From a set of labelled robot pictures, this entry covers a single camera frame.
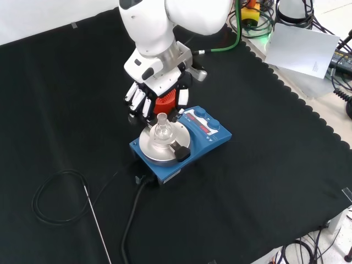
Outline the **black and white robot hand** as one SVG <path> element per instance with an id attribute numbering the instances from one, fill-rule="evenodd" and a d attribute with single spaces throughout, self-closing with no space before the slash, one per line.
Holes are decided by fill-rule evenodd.
<path id="1" fill-rule="evenodd" d="M 157 100 L 172 91 L 175 91 L 175 103 L 171 110 L 185 108 L 192 81 L 193 77 L 186 71 L 186 64 L 182 62 L 163 76 L 151 77 L 142 84 L 133 82 L 124 97 L 124 102 L 129 108 L 129 122 L 146 124 L 153 122 Z"/>

